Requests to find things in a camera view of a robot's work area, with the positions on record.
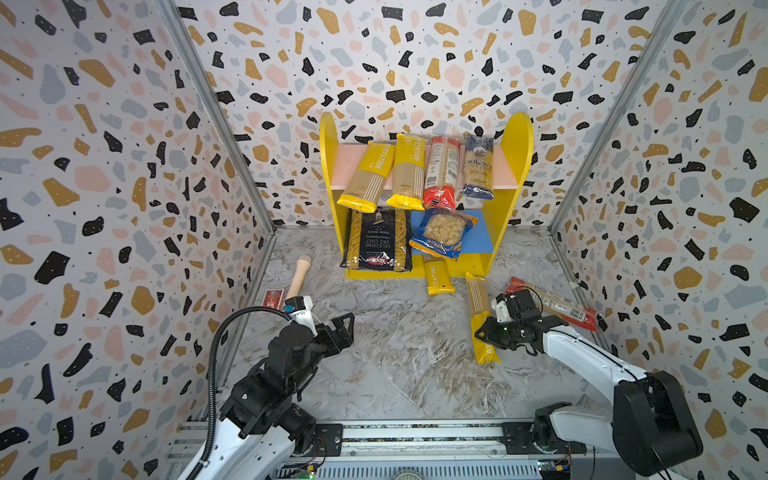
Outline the yellow Pastatime spaghetti pack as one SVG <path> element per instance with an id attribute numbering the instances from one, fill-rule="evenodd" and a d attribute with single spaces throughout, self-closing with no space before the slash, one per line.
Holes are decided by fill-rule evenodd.
<path id="1" fill-rule="evenodd" d="M 337 204 L 365 214 L 374 213 L 394 158 L 394 145 L 370 142 Z"/>

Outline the red long spaghetti pack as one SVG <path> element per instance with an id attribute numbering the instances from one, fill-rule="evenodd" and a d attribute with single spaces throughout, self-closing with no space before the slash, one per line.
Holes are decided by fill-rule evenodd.
<path id="1" fill-rule="evenodd" d="M 595 310 L 578 305 L 575 301 L 568 300 L 565 297 L 527 283 L 517 277 L 512 277 L 506 292 L 511 294 L 519 290 L 531 291 L 534 300 L 543 312 L 557 316 L 585 330 L 597 331 L 597 313 Z"/>

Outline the blue orange orecchiette bag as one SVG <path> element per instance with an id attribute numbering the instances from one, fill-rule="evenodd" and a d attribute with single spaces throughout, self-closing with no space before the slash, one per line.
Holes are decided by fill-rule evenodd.
<path id="1" fill-rule="evenodd" d="M 439 207 L 427 209 L 409 245 L 422 253 L 456 261 L 465 235 L 477 222 L 477 218 L 460 211 Z"/>

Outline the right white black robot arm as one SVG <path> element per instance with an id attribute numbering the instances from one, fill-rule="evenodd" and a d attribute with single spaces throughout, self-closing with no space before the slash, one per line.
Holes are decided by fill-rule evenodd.
<path id="1" fill-rule="evenodd" d="M 499 350 L 546 355 L 581 376 L 610 409 L 590 412 L 568 402 L 535 411 L 532 441 L 543 453 L 580 443 L 618 455 L 634 473 L 650 477 L 702 455 L 704 446 L 679 381 L 647 372 L 589 341 L 567 321 L 537 306 L 531 290 L 502 293 L 472 330 Z"/>

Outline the red clear spaghetti pack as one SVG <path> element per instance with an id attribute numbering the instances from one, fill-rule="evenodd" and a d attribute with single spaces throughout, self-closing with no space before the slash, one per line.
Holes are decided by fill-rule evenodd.
<path id="1" fill-rule="evenodd" d="M 444 136 L 433 137 L 426 166 L 423 203 L 426 208 L 456 208 L 460 143 Z"/>

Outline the dark penne pasta bag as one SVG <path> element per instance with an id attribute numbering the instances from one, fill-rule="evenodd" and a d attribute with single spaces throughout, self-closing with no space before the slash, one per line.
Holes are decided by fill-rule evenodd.
<path id="1" fill-rule="evenodd" d="M 348 270 L 408 272 L 412 269 L 411 232 L 410 215 L 404 210 L 349 210 L 340 266 Z"/>

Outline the blue yellow spaghetti pack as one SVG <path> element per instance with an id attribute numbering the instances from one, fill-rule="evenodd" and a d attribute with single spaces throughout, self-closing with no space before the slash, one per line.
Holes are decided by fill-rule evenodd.
<path id="1" fill-rule="evenodd" d="M 491 137 L 468 135 L 462 169 L 461 194 L 468 198 L 492 200 L 494 140 Z"/>

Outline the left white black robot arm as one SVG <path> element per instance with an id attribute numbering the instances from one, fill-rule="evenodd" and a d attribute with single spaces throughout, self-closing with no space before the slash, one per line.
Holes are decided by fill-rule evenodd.
<path id="1" fill-rule="evenodd" d="M 212 407 L 206 439 L 181 479 L 266 479 L 294 455 L 326 454 L 317 419 L 298 405 L 322 360 L 354 343 L 355 316 L 347 313 L 314 329 L 291 321 L 268 354 Z"/>

